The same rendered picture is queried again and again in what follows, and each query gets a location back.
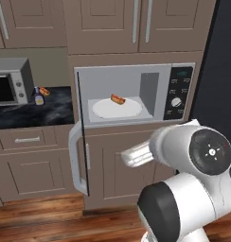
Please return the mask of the grey microwave oven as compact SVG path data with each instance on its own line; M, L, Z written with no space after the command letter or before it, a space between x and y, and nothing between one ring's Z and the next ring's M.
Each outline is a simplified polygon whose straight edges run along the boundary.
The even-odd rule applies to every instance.
M80 74L83 122L87 129L183 119L195 64L161 63L114 66L89 66L74 69ZM101 118L93 105L111 94L129 98L142 106L138 116Z

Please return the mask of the beige cupboard door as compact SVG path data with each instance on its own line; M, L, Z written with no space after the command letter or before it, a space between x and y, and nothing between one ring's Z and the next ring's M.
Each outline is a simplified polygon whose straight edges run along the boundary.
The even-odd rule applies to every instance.
M91 159L91 169L88 170L90 197L84 196L86 210L135 204L146 185L175 174L174 169L157 161L131 168L120 156L122 151L148 140L154 130L164 126L152 124L85 130Z
M0 155L4 202L76 192L67 149Z
M139 51L204 50L216 0L152 0L151 34L145 42L148 0L142 0Z
M137 51L141 0L136 43L132 42L134 0L62 1L70 55Z
M5 48L66 46L62 0L1 0L9 39Z

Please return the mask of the grey toaster oven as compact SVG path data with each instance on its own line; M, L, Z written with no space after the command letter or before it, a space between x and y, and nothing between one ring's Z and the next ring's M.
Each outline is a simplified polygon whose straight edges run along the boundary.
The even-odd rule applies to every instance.
M0 58L0 106L27 104L33 90L28 58Z

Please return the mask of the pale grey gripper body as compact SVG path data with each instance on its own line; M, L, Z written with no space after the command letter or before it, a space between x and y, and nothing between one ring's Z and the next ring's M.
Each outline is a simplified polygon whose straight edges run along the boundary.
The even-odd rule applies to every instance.
M149 141L131 147L121 153L121 158L128 167L139 167L153 160Z

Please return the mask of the beige drawer front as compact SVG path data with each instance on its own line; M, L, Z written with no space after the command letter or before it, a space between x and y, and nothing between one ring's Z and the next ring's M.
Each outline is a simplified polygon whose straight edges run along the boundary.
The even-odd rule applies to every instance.
M33 138L40 136L40 142L16 144L16 138ZM56 136L53 127L0 130L0 141L4 150L28 147L44 147L56 145Z

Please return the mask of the purple bottle with yellow label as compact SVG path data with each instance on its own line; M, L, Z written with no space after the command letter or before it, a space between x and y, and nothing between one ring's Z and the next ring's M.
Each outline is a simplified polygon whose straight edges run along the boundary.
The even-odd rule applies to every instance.
M37 106L44 105L44 96L41 94L38 87L35 88L34 101Z

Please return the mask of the white round turntable plate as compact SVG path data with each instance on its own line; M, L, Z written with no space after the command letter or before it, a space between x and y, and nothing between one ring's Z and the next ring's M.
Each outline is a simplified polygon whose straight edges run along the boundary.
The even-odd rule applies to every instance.
M92 110L94 114L104 119L133 117L141 114L142 106L129 98L126 99L124 104L118 104L110 98L106 98L96 102Z

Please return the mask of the microwave door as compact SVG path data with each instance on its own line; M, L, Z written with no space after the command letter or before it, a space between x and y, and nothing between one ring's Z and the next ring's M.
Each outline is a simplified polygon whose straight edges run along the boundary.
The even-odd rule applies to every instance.
M79 96L79 105L80 105L80 121L81 121L81 132L82 132L82 142L83 142L83 150L84 150L84 168L85 168L85 176L86 176L86 187L88 197L90 197L90 187L89 187L89 175L88 175L88 160L87 160L87 152L86 152L86 140L85 140L85 131L84 131L84 122L83 122L83 110L82 110L82 99L80 92L80 74L76 71L76 78L78 83L78 96Z

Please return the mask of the dark fridge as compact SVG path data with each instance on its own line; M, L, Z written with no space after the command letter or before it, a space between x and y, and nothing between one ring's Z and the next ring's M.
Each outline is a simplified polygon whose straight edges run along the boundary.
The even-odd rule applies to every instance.
M217 0L189 118L231 144L231 0Z

